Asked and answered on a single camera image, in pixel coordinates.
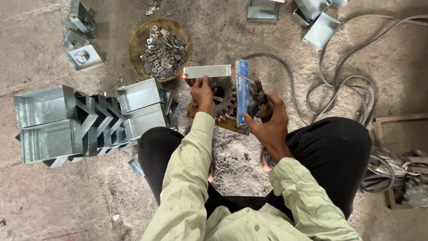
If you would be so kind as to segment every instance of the concrete floor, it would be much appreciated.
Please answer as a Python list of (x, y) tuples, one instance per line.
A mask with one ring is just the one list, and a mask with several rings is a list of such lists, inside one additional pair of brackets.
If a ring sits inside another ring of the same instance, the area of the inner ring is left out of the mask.
[[(60, 84), (87, 93), (107, 92), (115, 96), (117, 78), (123, 85), (138, 77), (128, 60), (128, 42), (138, 28), (135, 22), (160, 17), (173, 9), (173, 19), (181, 22), (193, 41), (193, 65), (231, 63), (255, 52), (278, 55), (288, 62), (295, 79), (297, 105), (304, 120), (309, 88), (320, 83), (319, 52), (300, 43), (305, 30), (291, 19), (293, 7), (281, 7), (276, 25), (249, 24), (247, 1), (164, 0), (160, 12), (146, 17), (147, 5), (140, 0), (84, 0), (95, 11), (98, 37), (91, 40), (105, 59), (104, 64), (75, 72), (64, 58), (60, 46), (67, 30), (61, 25), (68, 14), (68, 0), (1, 0), (0, 8), (0, 230), (5, 241), (95, 241), (139, 240), (156, 211), (156, 203), (143, 178), (138, 178), (127, 161), (135, 147), (79, 163), (65, 163), (48, 169), (42, 163), (21, 164), (13, 96)], [(421, 0), (352, 0), (345, 8), (332, 6), (327, 13), (339, 21), (380, 13), (407, 17), (428, 12)], [(333, 70), (350, 48), (366, 42), (391, 24), (388, 20), (363, 19), (346, 26), (331, 41), (325, 57), (324, 72), (331, 79)], [(356, 54), (344, 66), (343, 76), (351, 73), (371, 76), (379, 89), (376, 116), (428, 112), (428, 28), (404, 24), (390, 32), (380, 43)], [(282, 67), (269, 59), (250, 61), (250, 77), (259, 78), (268, 91), (285, 101), (290, 116), (289, 130), (303, 125), (291, 106), (290, 82)], [(190, 88), (172, 81), (167, 88), (180, 91), (183, 107), (179, 122), (184, 132), (191, 125), (185, 117)], [(330, 90), (315, 92), (311, 105), (321, 109)], [(355, 118), (360, 108), (355, 95), (344, 91), (339, 104), (328, 116)], [(425, 122), (395, 124), (387, 127), (387, 147), (401, 153), (410, 148), (427, 152), (428, 126)], [(214, 159), (217, 165), (215, 187), (224, 195), (263, 196), (270, 190), (268, 175), (259, 167), (261, 145), (250, 135), (241, 136), (224, 129), (214, 131)], [(250, 163), (244, 164), (244, 154)], [(113, 221), (113, 215), (120, 218)], [(389, 211), (382, 194), (357, 194), (349, 223), (364, 240), (426, 240), (427, 209)]]

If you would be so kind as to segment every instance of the shirt sleeve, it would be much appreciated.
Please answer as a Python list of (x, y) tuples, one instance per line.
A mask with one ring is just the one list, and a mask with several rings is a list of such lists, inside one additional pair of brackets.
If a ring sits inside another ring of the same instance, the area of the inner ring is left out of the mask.
[(189, 134), (168, 162), (160, 206), (142, 240), (203, 240), (214, 124), (209, 114), (196, 113)]
[(295, 227), (318, 241), (362, 240), (347, 223), (342, 211), (318, 185), (309, 170), (293, 158), (282, 158), (269, 173), (276, 196), (284, 197)]

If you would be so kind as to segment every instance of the black pants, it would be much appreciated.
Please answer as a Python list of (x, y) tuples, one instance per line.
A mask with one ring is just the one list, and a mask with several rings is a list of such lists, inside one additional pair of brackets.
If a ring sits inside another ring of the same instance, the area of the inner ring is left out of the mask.
[[(181, 139), (183, 135), (166, 127), (150, 129), (141, 137), (138, 159), (158, 205), (166, 166)], [(311, 172), (348, 219), (370, 158), (372, 140), (367, 129), (351, 119), (330, 117), (289, 133), (286, 143), (295, 159)], [(273, 190), (257, 207), (260, 209), (265, 203), (293, 220), (291, 211), (284, 205), (284, 198), (275, 196)], [(207, 217), (218, 206), (226, 206), (232, 213), (243, 208), (220, 195), (209, 184), (205, 203)]]

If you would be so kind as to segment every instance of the hand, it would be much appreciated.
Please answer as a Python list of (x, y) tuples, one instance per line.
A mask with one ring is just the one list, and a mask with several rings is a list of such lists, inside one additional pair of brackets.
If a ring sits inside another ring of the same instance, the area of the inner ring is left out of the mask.
[(265, 95), (273, 103), (273, 114), (270, 121), (258, 125), (249, 114), (244, 113), (244, 118), (250, 131), (266, 147), (275, 163), (278, 163), (284, 157), (293, 157), (287, 144), (285, 144), (285, 138), (288, 134), (288, 115), (282, 99), (274, 93), (266, 92)]
[(209, 79), (206, 75), (204, 78), (192, 79), (190, 95), (198, 103), (198, 111), (205, 112), (214, 118), (215, 103), (213, 101), (213, 94), (217, 91), (217, 84), (214, 83), (210, 86), (208, 83)]

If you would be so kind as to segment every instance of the gear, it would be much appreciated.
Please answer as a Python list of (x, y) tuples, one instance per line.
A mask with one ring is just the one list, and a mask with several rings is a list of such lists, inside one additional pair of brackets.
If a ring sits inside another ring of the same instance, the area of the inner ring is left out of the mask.
[(224, 88), (224, 98), (223, 101), (218, 104), (215, 107), (214, 116), (217, 121), (220, 121), (221, 119), (226, 119), (226, 117), (230, 117), (230, 113), (233, 113), (234, 111), (234, 103), (236, 101), (235, 95), (236, 92), (234, 92), (232, 89), (234, 86), (231, 87), (223, 87)]

